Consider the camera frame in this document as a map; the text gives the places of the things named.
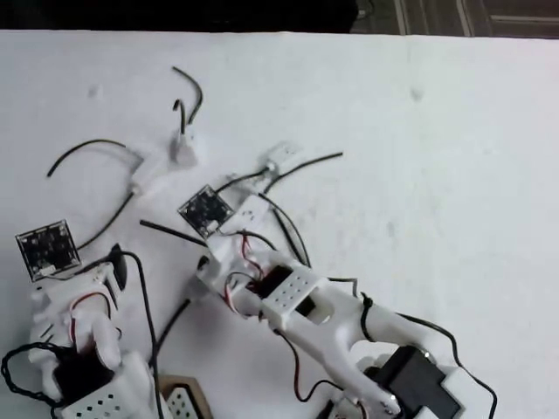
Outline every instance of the black cable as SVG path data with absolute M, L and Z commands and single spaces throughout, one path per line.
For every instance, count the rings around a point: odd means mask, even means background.
M 66 151 L 65 153 L 63 153 L 52 165 L 51 169 L 48 171 L 48 173 L 46 174 L 46 177 L 51 177 L 52 174 L 54 173 L 54 171 L 57 169 L 58 166 L 60 166 L 60 163 L 62 163 L 62 161 L 64 161 L 66 159 L 66 157 L 70 156 L 73 152 L 78 151 L 80 148 L 88 146 L 89 144 L 96 144 L 96 143 L 105 143 L 105 144 L 113 144 L 115 146 L 118 147 L 122 147 L 122 148 L 127 148 L 126 145 L 122 144 L 121 142 L 118 141 L 113 141 L 113 140 L 103 140 L 103 139 L 97 139 L 97 140 L 90 140 L 90 141 L 85 141 L 82 142 L 80 144 L 78 144 L 77 146 L 74 146 L 72 148 L 70 148 L 68 151 Z
M 301 248 L 303 250 L 303 254 L 305 255 L 305 260 L 307 261 L 306 265 L 310 268 L 311 267 L 311 261 L 310 261 L 310 257 L 308 256 L 308 252 L 307 252 L 307 247 L 305 246 L 305 242 L 303 241 L 303 237 L 301 237 L 299 230 L 297 229 L 297 227 L 295 226 L 295 223 L 293 222 L 293 220 L 289 217 L 289 215 L 274 201 L 272 201 L 270 198 L 268 198 L 266 195 L 264 194 L 259 194 L 259 197 L 261 197 L 262 199 L 264 199 L 265 201 L 267 201 L 270 205 L 272 205 L 277 211 L 279 211 L 281 213 L 282 216 L 284 216 L 287 221 L 291 224 L 291 227 L 293 228 L 293 230 L 295 231 L 295 234 L 297 235 L 297 238 L 299 239 Z
M 163 328 L 163 331 L 161 332 L 161 335 L 159 336 L 159 340 L 157 341 L 157 344 L 155 345 L 155 349 L 154 349 L 153 353 L 151 354 L 151 358 L 149 359 L 149 366 L 150 367 L 154 363 L 154 358 L 159 354 L 159 351 L 161 351 L 163 343 L 165 343 L 165 340 L 167 339 L 167 336 L 169 335 L 169 332 L 171 331 L 171 329 L 175 325 L 178 318 L 181 317 L 181 314 L 183 314 L 183 311 L 186 310 L 186 307 L 188 307 L 189 305 L 190 305 L 190 299 L 184 300 L 182 302 L 182 304 L 179 307 L 177 307 L 177 309 L 175 310 L 175 312 L 173 313 L 173 315 L 171 316 L 171 318 L 167 322 L 167 325 Z
M 58 345 L 54 345 L 53 343 L 49 342 L 34 342 L 22 345 L 16 349 L 12 349 L 9 351 L 3 358 L 2 358 L 2 366 L 0 367 L 0 372 L 4 380 L 6 381 L 6 386 L 12 393 L 16 393 L 18 395 L 22 395 L 25 397 L 29 397 L 33 400 L 37 400 L 39 402 L 46 403 L 51 408 L 51 416 L 54 414 L 54 409 L 61 408 L 64 406 L 64 401 L 57 402 L 56 400 L 52 399 L 42 391 L 34 392 L 30 390 L 26 390 L 24 388 L 19 387 L 11 378 L 9 362 L 11 358 L 14 356 L 21 354 L 23 352 L 31 351 L 32 349 L 42 349 L 45 351 L 50 351 L 57 359 L 62 361 L 68 354 L 73 353 L 73 350 L 69 347 L 59 347 Z
M 305 261 L 305 259 L 303 259 L 302 255 L 300 254 L 299 249 L 297 249 L 297 245 L 293 241 L 291 234 L 289 234 L 289 230 L 287 229 L 286 224 L 281 219 L 280 213 L 276 209 L 274 209 L 272 213 L 273 216 L 275 216 L 276 221 L 278 222 L 278 225 L 281 228 L 281 231 L 283 232 L 283 235 L 287 240 L 287 244 L 289 245 L 289 249 L 291 249 L 291 252 L 295 255 L 295 257 L 297 258 L 297 260 L 299 260 L 299 262 L 301 262 L 302 264 L 307 264 L 307 261 Z
M 177 68 L 177 67 L 174 67 L 174 66 L 173 66 L 173 70 L 175 70 L 180 75 L 185 77 L 188 81 L 190 81 L 194 85 L 194 87 L 196 88 L 197 93 L 198 93 L 197 102 L 196 102 L 196 104 L 194 106 L 194 109 L 192 110 L 192 113 L 190 114 L 190 117 L 189 117 L 188 125 L 190 125 L 192 122 L 194 122 L 194 118 L 196 118 L 196 114 L 198 113 L 198 111 L 200 110 L 200 107 L 202 106 L 202 102 L 204 101 L 204 92 L 202 92 L 202 87 L 200 87 L 198 82 L 195 81 L 194 78 L 192 78 L 189 74 L 187 74 L 186 72 L 184 72 L 180 68 Z
M 275 333 L 278 334 L 279 336 L 281 336 L 281 338 L 287 343 L 287 345 L 289 345 L 289 347 L 293 351 L 293 357 L 295 358 L 295 375 L 294 375 L 294 378 L 293 378 L 293 390 L 295 392 L 295 397 L 297 397 L 297 400 L 299 400 L 301 403 L 308 402 L 311 399 L 311 397 L 313 396 L 314 391 L 321 384 L 329 384 L 330 386 L 332 386 L 334 388 L 337 388 L 340 391 L 343 391 L 343 388 L 338 386 L 336 383 L 331 382 L 330 380 L 320 380 L 320 381 L 317 381 L 312 386 L 311 390 L 308 392 L 307 397 L 301 396 L 300 391 L 299 391 L 300 361 L 299 361 L 299 354 L 297 354 L 297 349 L 295 349 L 295 346 L 293 345 L 293 343 L 291 343 L 291 341 L 282 332 L 276 330 Z
M 149 338 L 151 339 L 151 352 L 153 353 L 156 350 L 157 338 L 155 337 L 154 321 L 151 318 L 151 310 L 149 309 L 148 287 L 146 286 L 146 279 L 144 277 L 143 267 L 141 266 L 141 260 L 135 253 L 132 253 L 131 251 L 117 251 L 116 254 L 132 258 L 138 266 L 141 294 L 143 296 L 143 304 L 146 309 L 146 317 L 148 318 Z M 159 369 L 157 367 L 157 357 L 152 357 L 152 368 L 154 369 L 155 403 L 157 405 L 157 413 L 159 415 L 159 419 L 164 419 L 161 406 L 161 397 L 159 396 L 161 390 L 159 389 Z
M 151 309 L 149 308 L 148 287 L 146 286 L 146 279 L 144 276 L 143 266 L 141 264 L 140 258 L 138 258 L 138 256 L 135 253 L 132 253 L 131 251 L 113 251 L 111 252 L 110 255 L 98 259 L 95 262 L 92 262 L 91 264 L 82 268 L 79 271 L 79 273 L 90 271 L 94 267 L 99 266 L 100 264 L 104 264 L 118 256 L 128 256 L 132 258 L 136 262 L 136 265 L 138 267 L 138 274 L 140 276 L 140 285 L 141 285 L 141 295 L 143 296 L 143 304 L 146 310 L 146 317 L 148 318 L 149 338 L 151 340 L 151 353 L 153 354 L 157 347 L 157 338 L 155 337 L 154 321 L 151 318 Z M 161 398 L 159 396 L 161 390 L 159 386 L 159 369 L 157 367 L 157 357 L 152 357 L 152 368 L 154 370 L 155 403 L 157 405 L 157 413 L 159 415 L 159 419 L 164 419 L 162 405 L 161 405 Z
M 170 234 L 171 236 L 179 237 L 183 240 L 187 240 L 199 246 L 208 247 L 208 245 L 202 240 L 200 240 L 199 238 L 195 238 L 193 236 L 189 236 L 188 234 L 181 233 L 180 231 L 170 229 L 169 227 L 165 227 L 164 225 L 151 223 L 150 221 L 147 220 L 140 220 L 140 225 L 143 225 L 144 227 L 149 227 L 150 229 L 161 231 L 163 233 Z
M 489 387 L 487 384 L 485 384 L 485 382 L 483 382 L 482 380 L 477 378 L 475 375 L 470 373 L 466 369 L 466 367 L 464 367 L 464 365 L 460 361 L 460 358 L 458 357 L 458 342 L 456 341 L 456 338 L 454 337 L 454 335 L 452 333 L 450 333 L 448 330 L 444 329 L 443 327 L 441 327 L 439 325 L 436 325 L 435 323 L 431 323 L 430 321 L 423 320 L 423 319 L 418 319 L 417 317 L 412 317 L 412 316 L 409 316 L 407 314 L 398 313 L 398 315 L 402 316 L 404 319 L 406 319 L 408 321 L 411 321 L 413 323 L 417 323 L 421 326 L 429 327 L 430 329 L 443 334 L 444 336 L 446 336 L 450 340 L 450 342 L 452 344 L 452 356 L 454 358 L 454 362 L 456 362 L 456 365 L 458 365 L 460 368 L 462 368 L 464 371 L 466 371 L 466 373 L 468 375 L 470 375 L 470 377 L 472 377 L 472 379 L 475 382 L 477 382 L 481 387 L 483 387 L 485 390 L 487 390 L 489 392 L 489 394 L 493 397 L 493 403 L 491 405 L 491 410 L 489 411 L 489 419 L 493 419 L 493 417 L 495 415 L 495 410 L 497 409 L 497 402 L 499 400 L 498 397 L 497 397 L 497 394 L 495 393 L 495 391 L 491 387 Z
M 225 185 L 220 186 L 219 188 L 216 189 L 216 193 L 219 194 L 220 192 L 224 191 L 225 189 L 229 188 L 230 186 L 242 182 L 242 181 L 246 181 L 247 179 L 252 179 L 253 177 L 259 177 L 262 176 L 265 172 L 267 172 L 269 169 L 268 168 L 263 168 L 262 170 L 256 172 L 256 173 L 251 173 L 249 175 L 244 175 L 244 176 L 240 176 L 238 178 L 235 179 L 231 179 L 230 181 L 228 181 Z
M 328 279 L 332 282 L 350 282 L 352 284 L 351 293 L 356 299 L 359 298 L 359 296 L 357 295 L 357 285 L 358 285 L 357 278 L 328 278 Z
M 313 160 L 301 163 L 299 166 L 297 166 L 295 168 L 292 168 L 288 172 L 284 173 L 283 175 L 280 175 L 280 176 L 276 177 L 273 181 L 271 181 L 270 184 L 268 186 L 266 186 L 266 188 L 264 189 L 264 193 L 267 194 L 268 192 L 270 192 L 270 189 L 272 188 L 272 186 L 275 185 L 277 182 L 279 182 L 280 180 L 282 180 L 285 177 L 288 177 L 290 174 L 295 173 L 298 170 L 301 170 L 302 168 L 305 168 L 307 166 L 311 166 L 315 163 L 320 163 L 321 161 L 335 159 L 336 157 L 342 157 L 342 156 L 343 156 L 343 152 L 334 153 L 332 155 L 325 155 L 323 157 L 319 157 L 318 159 L 313 159 Z
M 121 204 L 121 206 L 116 210 L 116 212 L 114 213 L 114 215 L 107 221 L 107 223 L 101 228 L 101 230 L 99 230 L 97 233 L 95 233 L 93 235 L 93 237 L 91 237 L 90 239 L 86 240 L 83 244 L 81 244 L 80 246 L 78 246 L 78 250 L 81 251 L 84 247 L 88 246 L 89 244 L 91 244 L 92 242 L 94 242 L 95 240 L 97 240 L 97 238 L 103 234 L 105 231 L 108 230 L 108 228 L 113 225 L 113 223 L 116 221 L 116 219 L 118 218 L 118 216 L 121 214 L 121 212 L 126 208 L 126 206 L 128 205 L 128 203 L 130 202 L 130 200 L 132 199 L 132 197 L 134 196 L 134 192 L 130 192 L 127 197 L 124 199 L 124 202 Z
M 362 292 L 361 295 L 363 296 L 363 311 L 362 311 L 362 314 L 361 314 L 361 330 L 363 332 L 363 336 L 365 336 L 365 339 L 367 339 L 369 342 L 375 342 L 375 340 L 372 338 L 372 336 L 369 334 L 369 331 L 367 330 L 367 315 L 369 314 L 370 308 L 373 306 L 373 300 L 370 299 L 367 296 L 367 294 L 365 294 L 364 292 Z
M 173 105 L 173 110 L 181 109 L 181 134 L 184 135 L 184 129 L 186 128 L 186 117 L 184 116 L 184 104 L 180 99 L 175 100 L 175 105 Z

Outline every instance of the dark floor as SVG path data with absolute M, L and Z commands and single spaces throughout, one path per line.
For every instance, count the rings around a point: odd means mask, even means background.
M 557 0 L 357 0 L 353 33 L 559 38 Z

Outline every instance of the white plastic part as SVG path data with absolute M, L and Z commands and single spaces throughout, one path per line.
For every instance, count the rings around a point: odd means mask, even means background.
M 270 324 L 285 330 L 291 313 L 316 287 L 326 282 L 327 278 L 314 275 L 310 270 L 293 271 L 262 301 L 262 313 L 270 320 Z
M 186 388 L 175 388 L 167 399 L 173 419 L 199 419 Z
M 99 316 L 92 325 L 97 357 L 108 369 L 115 370 L 121 364 L 119 334 L 107 316 Z
M 283 175 L 301 163 L 303 147 L 282 141 L 266 157 L 267 167 L 276 175 Z
M 328 419 L 364 419 L 358 406 L 343 397 L 334 405 Z
M 151 183 L 166 173 L 169 156 L 162 150 L 140 152 L 143 160 L 130 178 L 131 190 L 135 195 L 145 194 Z
M 121 290 L 114 277 L 112 264 L 102 264 L 67 281 L 46 278 L 37 282 L 31 293 L 33 326 L 31 327 L 30 342 L 51 342 L 61 347 L 71 347 L 73 345 L 70 337 L 71 303 L 93 292 L 100 292 L 107 297 L 111 307 L 110 323 L 114 328 L 115 325 L 118 325 L 120 316 L 112 296 L 118 303 Z M 74 315 L 77 315 L 82 321 L 76 321 L 76 338 L 78 342 L 87 342 L 93 334 L 95 320 L 107 316 L 106 301 L 102 298 L 84 300 L 83 305 L 80 304 L 78 308 Z M 120 364 L 120 353 L 118 348 L 116 352 L 114 351 L 115 342 L 109 343 L 110 339 L 107 337 L 105 343 L 100 343 L 98 350 L 103 353 L 102 356 L 107 359 L 107 363 L 114 366 Z M 29 352 L 29 361 L 42 372 L 44 392 L 52 399 L 59 400 L 61 394 L 52 378 L 52 372 L 58 365 L 55 356 L 48 351 L 33 349 Z
M 172 416 L 162 402 L 165 419 Z M 138 353 L 126 354 L 107 385 L 67 406 L 64 419 L 154 419 L 157 417 L 153 377 Z
M 171 160 L 182 168 L 194 167 L 205 159 L 204 143 L 196 136 L 192 125 L 187 125 L 184 134 L 177 131 L 171 142 Z

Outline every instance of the red wire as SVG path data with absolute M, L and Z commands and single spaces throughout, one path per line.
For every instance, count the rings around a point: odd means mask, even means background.
M 72 305 L 70 306 L 70 316 L 72 316 L 72 311 L 74 308 L 76 308 L 76 306 L 85 301 L 86 299 L 89 299 L 91 297 L 94 297 L 96 295 L 100 295 L 101 297 L 103 297 L 103 299 L 105 299 L 105 302 L 107 303 L 107 315 L 108 318 L 111 318 L 111 303 L 109 302 L 107 296 L 99 291 L 96 292 L 90 292 L 86 295 L 82 295 L 81 297 L 79 297 L 76 301 L 74 301 L 72 303 Z M 76 344 L 76 319 L 74 317 L 72 317 L 72 322 L 70 324 L 70 339 L 72 340 L 72 343 L 75 345 Z
M 243 241 L 242 241 L 242 244 L 241 244 L 241 254 L 243 255 L 243 259 L 246 260 L 252 266 L 254 266 L 258 270 L 260 277 L 263 278 L 264 277 L 264 270 L 262 269 L 262 266 L 260 266 L 259 264 L 257 264 L 256 262 L 254 262 L 253 260 L 249 259 L 246 256 L 246 248 L 245 247 L 247 245 L 250 246 L 251 244 L 248 241 L 248 237 L 243 235 Z

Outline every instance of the electronics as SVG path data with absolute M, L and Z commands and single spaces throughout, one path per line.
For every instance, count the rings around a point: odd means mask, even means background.
M 16 240 L 31 282 L 81 265 L 66 220 L 17 235 Z
M 192 196 L 178 213 L 204 239 L 221 227 L 234 211 L 210 185 Z

